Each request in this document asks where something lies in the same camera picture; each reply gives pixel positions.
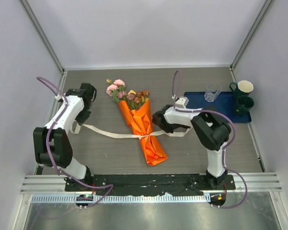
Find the orange wrapping paper sheet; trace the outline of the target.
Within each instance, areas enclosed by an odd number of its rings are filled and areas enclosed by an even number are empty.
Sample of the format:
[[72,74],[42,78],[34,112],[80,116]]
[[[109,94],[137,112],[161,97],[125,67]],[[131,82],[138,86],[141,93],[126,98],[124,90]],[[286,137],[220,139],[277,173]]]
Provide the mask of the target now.
[[[135,91],[130,91],[127,94],[131,93],[136,95]],[[147,135],[153,132],[149,99],[144,104],[137,105],[135,103],[136,109],[134,110],[130,110],[125,101],[118,102],[118,107],[132,134]],[[147,165],[154,166],[167,160],[167,154],[155,136],[139,139],[139,144]]]

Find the cream printed ribbon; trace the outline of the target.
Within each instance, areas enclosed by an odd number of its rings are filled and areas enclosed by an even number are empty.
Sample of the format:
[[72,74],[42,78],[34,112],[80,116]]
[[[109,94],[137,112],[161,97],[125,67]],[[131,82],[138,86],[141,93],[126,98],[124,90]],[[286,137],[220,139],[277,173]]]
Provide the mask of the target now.
[[173,132],[173,133],[166,133],[165,131],[161,130],[161,131],[154,131],[150,134],[147,135],[135,135],[135,134],[117,134],[117,133],[111,133],[111,132],[107,132],[107,131],[103,131],[101,129],[98,129],[95,126],[92,125],[79,125],[76,121],[71,122],[70,126],[68,127],[68,131],[72,134],[79,134],[81,127],[86,127],[98,134],[101,134],[103,136],[106,137],[110,137],[110,138],[115,138],[115,139],[123,139],[123,138],[138,138],[138,139],[142,139],[148,136],[160,136],[160,135],[167,135],[169,137],[184,137],[190,130],[191,128],[188,128],[185,132]]

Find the orange fake flower stem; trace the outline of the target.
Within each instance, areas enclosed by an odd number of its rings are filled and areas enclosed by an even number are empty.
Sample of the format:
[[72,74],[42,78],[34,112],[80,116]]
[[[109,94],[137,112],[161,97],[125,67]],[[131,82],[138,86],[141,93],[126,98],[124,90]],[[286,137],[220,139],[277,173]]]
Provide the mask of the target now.
[[136,97],[134,98],[134,102],[137,105],[144,104],[149,98],[150,92],[149,90],[138,91],[136,92]]

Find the pink fake flower stem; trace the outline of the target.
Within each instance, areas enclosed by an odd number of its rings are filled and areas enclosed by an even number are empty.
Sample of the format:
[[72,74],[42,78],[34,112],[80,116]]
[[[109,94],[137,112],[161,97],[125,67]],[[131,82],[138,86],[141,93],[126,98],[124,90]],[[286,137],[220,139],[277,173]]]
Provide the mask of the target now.
[[106,83],[109,84],[106,89],[106,93],[110,97],[112,97],[114,102],[118,103],[127,96],[126,85],[122,80],[117,79],[115,81],[112,81],[110,79],[107,79]]
[[119,91],[117,93],[117,97],[119,101],[125,101],[129,107],[130,110],[136,109],[134,99],[135,99],[135,94],[127,94],[125,91]]

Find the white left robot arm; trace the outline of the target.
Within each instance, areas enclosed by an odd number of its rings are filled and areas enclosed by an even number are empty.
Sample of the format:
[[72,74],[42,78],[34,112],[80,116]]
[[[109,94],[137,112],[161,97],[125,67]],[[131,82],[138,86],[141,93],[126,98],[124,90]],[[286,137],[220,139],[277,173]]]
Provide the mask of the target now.
[[96,94],[97,90],[89,83],[66,93],[56,92],[56,100],[62,106],[46,125],[33,131],[36,162],[67,175],[82,191],[92,187],[92,176],[90,169],[73,157],[68,132],[74,122],[81,126],[90,117]]

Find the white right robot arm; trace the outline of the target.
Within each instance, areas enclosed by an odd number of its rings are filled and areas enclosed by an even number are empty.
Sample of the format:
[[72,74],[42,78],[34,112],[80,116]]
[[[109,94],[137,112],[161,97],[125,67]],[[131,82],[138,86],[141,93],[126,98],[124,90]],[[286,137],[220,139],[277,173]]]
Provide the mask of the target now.
[[224,184],[228,170],[225,164],[225,146],[231,128],[226,117],[213,110],[178,108],[166,105],[152,115],[152,122],[165,133],[178,128],[193,128],[200,143],[207,149],[207,184],[218,189]]

